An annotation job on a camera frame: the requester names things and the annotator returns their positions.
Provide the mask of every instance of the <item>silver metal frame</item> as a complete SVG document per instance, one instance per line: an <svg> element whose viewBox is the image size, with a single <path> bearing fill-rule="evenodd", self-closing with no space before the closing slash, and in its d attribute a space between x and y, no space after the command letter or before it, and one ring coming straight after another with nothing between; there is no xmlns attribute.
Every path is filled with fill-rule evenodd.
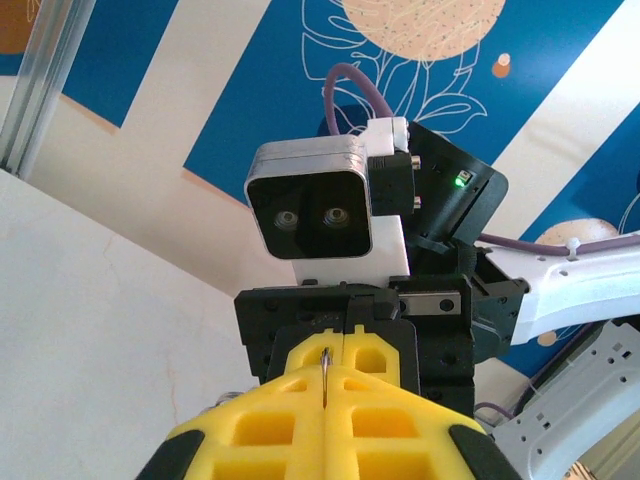
<svg viewBox="0 0 640 480"><path fill-rule="evenodd" d="M0 129L0 168L27 178L96 0L42 0Z"/></svg>

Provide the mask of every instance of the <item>white wall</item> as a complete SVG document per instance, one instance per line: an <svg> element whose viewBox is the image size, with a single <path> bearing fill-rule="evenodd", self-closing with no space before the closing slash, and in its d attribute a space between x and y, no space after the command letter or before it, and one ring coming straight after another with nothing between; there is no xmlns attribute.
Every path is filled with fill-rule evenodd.
<svg viewBox="0 0 640 480"><path fill-rule="evenodd" d="M180 1L123 127L63 98L29 182L229 294L290 282L246 207L182 168L266 6Z"/></svg>
<svg viewBox="0 0 640 480"><path fill-rule="evenodd" d="M4 122L7 108L9 108L9 101L11 100L11 94L16 84L15 77L0 76L0 126Z"/></svg>
<svg viewBox="0 0 640 480"><path fill-rule="evenodd" d="M3 171L0 292L2 479L134 478L256 384L229 296Z"/></svg>

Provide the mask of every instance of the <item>gray metal panel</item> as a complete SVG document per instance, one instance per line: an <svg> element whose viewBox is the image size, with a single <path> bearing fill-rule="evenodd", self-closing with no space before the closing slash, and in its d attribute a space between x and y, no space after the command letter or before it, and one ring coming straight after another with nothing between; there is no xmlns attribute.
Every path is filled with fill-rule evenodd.
<svg viewBox="0 0 640 480"><path fill-rule="evenodd" d="M560 479L638 408L640 332L609 322L544 394L493 436L524 479Z"/></svg>

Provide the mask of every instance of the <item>camera lens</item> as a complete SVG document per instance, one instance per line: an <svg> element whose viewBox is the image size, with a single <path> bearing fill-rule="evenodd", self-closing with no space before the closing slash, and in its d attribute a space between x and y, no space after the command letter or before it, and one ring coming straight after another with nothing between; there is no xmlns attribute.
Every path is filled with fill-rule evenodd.
<svg viewBox="0 0 640 480"><path fill-rule="evenodd" d="M290 232L295 230L298 226L298 216L293 212L283 211L278 212L273 223L280 230L284 230L285 232Z"/></svg>
<svg viewBox="0 0 640 480"><path fill-rule="evenodd" d="M330 208L324 212L324 224L329 228L344 228L349 225L349 214L342 208Z"/></svg>

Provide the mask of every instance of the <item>metal needle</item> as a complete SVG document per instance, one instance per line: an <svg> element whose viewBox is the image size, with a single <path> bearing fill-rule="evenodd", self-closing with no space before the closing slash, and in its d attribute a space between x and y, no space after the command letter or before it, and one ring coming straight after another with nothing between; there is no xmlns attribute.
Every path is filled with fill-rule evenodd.
<svg viewBox="0 0 640 480"><path fill-rule="evenodd" d="M322 367L322 408L327 408L327 374L329 373L329 365L331 365L331 354L329 347L322 351L320 357L320 366Z"/></svg>

